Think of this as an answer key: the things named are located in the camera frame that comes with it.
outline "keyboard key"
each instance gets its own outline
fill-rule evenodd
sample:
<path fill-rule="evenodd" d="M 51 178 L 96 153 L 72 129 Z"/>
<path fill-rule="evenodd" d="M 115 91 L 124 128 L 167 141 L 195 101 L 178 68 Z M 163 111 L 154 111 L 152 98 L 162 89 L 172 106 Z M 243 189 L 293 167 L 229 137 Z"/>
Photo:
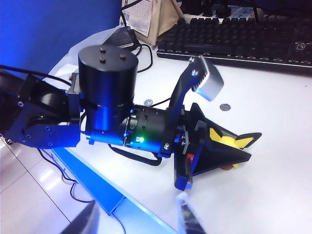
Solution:
<path fill-rule="evenodd" d="M 232 47 L 228 45 L 198 45 L 184 44 L 183 49 L 188 52 L 205 52 L 211 54 L 231 54 Z"/>

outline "cable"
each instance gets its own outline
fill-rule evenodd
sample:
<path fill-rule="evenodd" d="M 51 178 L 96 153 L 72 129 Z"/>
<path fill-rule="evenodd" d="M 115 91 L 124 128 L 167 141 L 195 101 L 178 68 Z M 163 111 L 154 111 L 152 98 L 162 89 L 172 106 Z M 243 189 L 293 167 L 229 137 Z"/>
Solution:
<path fill-rule="evenodd" d="M 135 54 L 135 56 L 138 56 L 141 53 L 141 51 L 142 51 L 142 44 L 140 44 L 140 48 L 139 48 L 138 52 Z"/>
<path fill-rule="evenodd" d="M 308 16 L 311 15 L 311 10 L 305 10 L 305 9 L 300 9 L 300 8 L 294 8 L 294 7 L 283 7 L 283 8 L 278 8 L 278 9 L 275 9 L 275 10 L 272 10 L 272 9 L 269 9 L 269 8 L 266 8 L 266 7 L 262 7 L 262 6 L 257 6 L 254 2 L 254 0 L 252 1 L 253 3 L 250 3 L 248 1 L 245 1 L 245 0 L 236 0 L 238 2 L 242 2 L 243 4 L 246 4 L 252 8 L 259 8 L 259 9 L 262 9 L 263 11 L 267 11 L 268 12 L 268 15 L 265 17 L 265 18 L 268 18 L 270 17 L 271 15 L 274 15 L 276 14 L 277 12 L 279 11 L 283 11 L 283 10 L 292 10 L 292 11 L 299 11 L 299 12 L 305 12 L 305 13 L 310 13 Z"/>
<path fill-rule="evenodd" d="M 120 11 L 120 15 L 121 15 L 121 18 L 122 18 L 122 21 L 123 21 L 123 26 L 127 27 L 126 18 L 125 18 L 125 15 L 123 14 L 122 10 Z"/>
<path fill-rule="evenodd" d="M 309 11 L 309 10 L 293 8 L 293 7 L 283 7 L 283 8 L 279 8 L 279 9 L 276 9 L 276 10 L 271 10 L 270 13 L 265 18 L 268 18 L 268 17 L 270 17 L 272 15 L 276 15 L 280 11 L 286 11 L 286 10 L 289 10 L 289 11 L 299 11 L 299 12 L 305 12 L 305 13 L 312 14 L 312 12 Z"/>
<path fill-rule="evenodd" d="M 76 200 L 76 201 L 83 202 L 83 203 L 90 203 L 91 201 L 93 201 L 93 200 L 91 200 L 91 201 L 83 201 L 83 200 L 80 200 L 78 198 L 75 198 L 75 196 L 74 196 L 74 188 L 75 188 L 76 184 L 77 183 L 73 183 L 72 187 L 70 188 L 70 196 L 72 197 L 72 199 Z"/>
<path fill-rule="evenodd" d="M 86 114 L 87 114 L 86 112 L 83 112 L 82 115 L 80 116 L 80 132 L 81 133 L 85 133 L 85 131 L 81 130 L 81 124 L 82 124 L 84 118 L 86 117 Z"/>
<path fill-rule="evenodd" d="M 83 200 L 80 200 L 80 199 L 78 199 L 78 198 L 75 198 L 75 196 L 74 196 L 74 187 L 75 187 L 76 184 L 78 184 L 78 182 L 77 182 L 76 180 L 74 180 L 74 179 L 67 178 L 66 175 L 65 175 L 65 172 L 63 171 L 63 169 L 62 169 L 59 165 L 57 165 L 56 163 L 54 163 L 54 162 L 48 160 L 48 159 L 43 155 L 41 149 L 37 148 L 37 150 L 38 150 L 39 154 L 41 155 L 41 157 L 42 157 L 45 161 L 51 163 L 51 164 L 54 165 L 56 168 L 58 168 L 58 170 L 62 173 L 62 178 L 66 179 L 66 180 L 68 180 L 68 181 L 71 181 L 71 182 L 73 183 L 73 185 L 72 185 L 72 187 L 71 187 L 71 189 L 70 189 L 70 196 L 72 197 L 72 199 L 74 199 L 74 200 L 76 200 L 76 201 L 83 202 L 83 203 L 89 203 L 89 202 L 91 202 L 91 201 L 83 201 Z"/>
<path fill-rule="evenodd" d="M 169 101 L 169 100 L 170 100 L 170 98 L 167 98 L 166 100 L 163 100 L 163 101 L 161 101 L 161 102 L 159 102 L 159 103 L 156 103 L 156 104 L 150 105 L 149 107 L 158 106 L 158 105 L 163 104 L 164 102 L 167 102 L 167 101 Z"/>
<path fill-rule="evenodd" d="M 257 5 L 255 0 L 252 0 L 252 4 L 253 4 L 253 14 L 254 14 L 254 20 L 256 23 L 259 23 L 259 16 L 258 16 L 258 11 L 257 11 Z"/>
<path fill-rule="evenodd" d="M 66 179 L 70 179 L 70 177 L 68 176 L 68 174 L 65 172 L 65 169 L 63 169 L 57 162 L 56 162 L 56 160 L 54 159 L 54 157 L 52 156 L 52 155 L 50 155 L 48 152 L 46 152 L 45 150 L 43 150 L 43 149 L 41 149 L 41 151 L 42 152 L 44 152 L 47 156 L 49 156 L 52 160 L 53 160 L 53 162 L 58 166 L 58 168 L 60 169 L 60 170 L 62 170 L 63 171 L 63 174 L 64 174 L 64 176 L 62 176 L 62 179 L 63 179 L 63 181 L 64 181 L 64 179 L 66 180 Z"/>
<path fill-rule="evenodd" d="M 144 71 L 146 71 L 147 69 L 150 69 L 151 66 L 153 65 L 153 54 L 152 54 L 152 50 L 151 50 L 150 46 L 147 45 L 147 44 L 141 44 L 141 46 L 146 46 L 146 47 L 149 49 L 149 51 L 150 51 L 150 56 L 151 56 L 151 63 L 150 63 L 150 65 L 149 65 L 147 68 L 144 68 L 144 69 L 142 69 L 142 70 L 139 70 L 137 73 L 144 72 Z"/>
<path fill-rule="evenodd" d="M 154 157 L 156 158 L 156 160 L 153 160 L 153 159 L 148 159 L 148 158 L 145 158 L 145 157 L 142 157 L 142 156 L 139 156 L 139 155 L 135 155 L 135 154 L 130 153 L 128 151 L 124 151 L 124 150 L 115 148 L 111 144 L 108 144 L 108 146 L 109 146 L 109 148 L 112 151 L 114 151 L 117 154 L 120 154 L 120 155 L 122 155 L 124 157 L 127 157 L 129 159 L 132 159 L 134 161 L 142 162 L 142 163 L 145 163 L 145 164 L 148 164 L 148 165 L 151 165 L 151 166 L 159 166 L 161 161 L 162 161 L 162 158 L 158 157 L 157 153 L 151 152 L 154 155 Z"/>
<path fill-rule="evenodd" d="M 123 226 L 122 222 L 115 216 L 114 212 L 112 212 L 112 215 L 118 221 L 118 223 L 121 225 L 123 234 L 126 234 L 126 230 L 125 230 L 125 227 Z"/>
<path fill-rule="evenodd" d="M 123 6 L 121 8 L 120 15 L 121 15 L 121 18 L 122 18 L 122 21 L 123 21 L 123 25 L 125 27 L 127 27 L 127 22 L 126 22 L 125 15 L 123 14 L 122 11 L 125 10 L 125 9 L 128 9 L 129 7 L 132 7 L 132 6 L 136 5 L 136 4 L 138 4 L 140 1 L 142 1 L 142 0 L 136 0 L 136 1 L 132 2 L 132 3 L 130 3 L 129 5 L 125 5 L 125 6 Z"/>
<path fill-rule="evenodd" d="M 47 162 L 51 163 L 51 164 L 54 165 L 56 168 L 58 168 L 58 170 L 62 173 L 62 177 L 63 177 L 64 179 L 66 179 L 66 180 L 68 180 L 68 181 L 71 181 L 71 182 L 73 182 L 73 183 L 77 183 L 76 180 L 71 179 L 71 178 L 67 178 L 67 177 L 65 176 L 64 171 L 61 169 L 61 167 L 60 167 L 59 165 L 57 165 L 56 163 L 54 163 L 54 162 L 48 160 L 48 159 L 43 155 L 43 153 L 41 152 L 41 150 L 40 150 L 39 148 L 37 148 L 37 150 L 38 150 L 39 154 L 41 155 L 41 157 L 42 157 L 44 160 L 46 160 Z"/>
<path fill-rule="evenodd" d="M 1 65 L 1 64 L 0 64 L 0 68 L 6 69 L 6 70 L 10 70 L 10 71 L 15 71 L 15 72 L 21 72 L 21 73 L 26 73 L 26 74 L 31 74 L 31 75 L 37 75 L 37 76 L 44 77 L 44 78 L 54 79 L 54 80 L 63 82 L 64 84 L 67 84 L 67 85 L 71 86 L 71 83 L 69 83 L 68 81 L 65 81 L 65 80 L 63 80 L 61 78 L 58 78 L 58 77 L 55 77 L 55 76 L 52 76 L 52 75 L 49 75 L 49 74 L 45 74 L 45 73 L 42 73 L 42 72 L 35 72 L 35 71 L 26 70 L 26 69 L 20 69 L 20 68 L 17 68 L 17 67 L 5 66 L 5 65 Z"/>
<path fill-rule="evenodd" d="M 132 3 L 130 3 L 130 4 L 128 4 L 128 5 L 125 5 L 125 6 L 123 6 L 123 7 L 121 8 L 121 10 L 128 9 L 129 7 L 132 7 L 132 6 L 136 5 L 136 4 L 138 4 L 140 1 L 142 1 L 142 0 L 136 0 L 136 1 L 134 1 L 134 2 L 132 2 Z"/>

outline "white desk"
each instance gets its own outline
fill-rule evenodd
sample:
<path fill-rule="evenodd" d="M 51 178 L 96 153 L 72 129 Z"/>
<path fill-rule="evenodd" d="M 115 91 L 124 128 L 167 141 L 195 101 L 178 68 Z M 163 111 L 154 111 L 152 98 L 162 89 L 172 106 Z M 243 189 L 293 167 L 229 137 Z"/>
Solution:
<path fill-rule="evenodd" d="M 185 61 L 158 58 L 136 79 L 135 104 L 168 98 Z M 149 63 L 147 51 L 139 68 Z M 207 118 L 236 134 L 261 132 L 247 152 L 249 162 L 194 177 L 191 205 L 210 234 L 308 233 L 312 224 L 312 78 L 217 66 L 224 88 L 213 102 L 191 91 L 184 104 L 197 102 Z M 228 103 L 223 112 L 219 105 Z M 159 107 L 165 109 L 168 103 Z M 70 148 L 81 161 L 134 203 L 177 229 L 173 157 L 158 167 L 132 161 L 104 143 L 88 145 L 81 135 Z"/>

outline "bolt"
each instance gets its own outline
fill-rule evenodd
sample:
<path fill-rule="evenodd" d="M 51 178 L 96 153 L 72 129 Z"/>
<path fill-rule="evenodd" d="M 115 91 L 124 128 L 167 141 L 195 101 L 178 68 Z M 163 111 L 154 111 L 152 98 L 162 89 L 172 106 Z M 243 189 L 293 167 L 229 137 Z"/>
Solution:
<path fill-rule="evenodd" d="M 24 106 L 24 103 L 23 103 L 22 101 L 19 101 L 19 102 L 18 102 L 18 106 L 19 106 L 19 107 L 23 107 L 23 106 Z"/>
<path fill-rule="evenodd" d="M 198 75 L 198 71 L 197 71 L 197 70 L 195 70 L 195 69 L 194 69 L 194 70 L 192 70 L 192 76 L 193 76 L 193 77 L 196 77 L 197 75 Z"/>
<path fill-rule="evenodd" d="M 229 104 L 227 104 L 227 103 L 224 103 L 224 104 L 220 105 L 220 109 L 222 111 L 229 111 L 231 109 L 231 106 Z"/>
<path fill-rule="evenodd" d="M 170 144 L 169 144 L 169 143 L 166 143 L 166 144 L 164 145 L 164 149 L 165 149 L 165 150 L 168 150 L 169 147 L 170 147 Z"/>
<path fill-rule="evenodd" d="M 106 59 L 103 58 L 103 57 L 99 57 L 99 61 L 100 61 L 101 63 L 105 63 L 105 62 L 106 62 Z"/>
<path fill-rule="evenodd" d="M 144 101 L 144 106 L 150 106 L 152 104 L 153 104 L 153 100 L 151 100 L 151 99 L 147 99 Z"/>

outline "tiled floor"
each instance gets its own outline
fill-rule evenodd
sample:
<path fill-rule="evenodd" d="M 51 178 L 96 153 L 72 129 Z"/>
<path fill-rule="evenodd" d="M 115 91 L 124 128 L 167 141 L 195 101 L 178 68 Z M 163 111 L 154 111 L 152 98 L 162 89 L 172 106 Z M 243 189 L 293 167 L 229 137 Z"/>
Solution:
<path fill-rule="evenodd" d="M 17 143 L 8 146 L 0 140 L 0 164 L 1 234 L 58 234 L 87 205 L 70 197 L 71 184 L 65 183 L 59 170 L 34 148 Z M 81 185 L 76 186 L 75 196 L 92 199 Z M 128 199 L 121 202 L 115 214 L 127 234 L 167 233 Z M 98 233 L 123 231 L 112 215 L 100 209 Z"/>

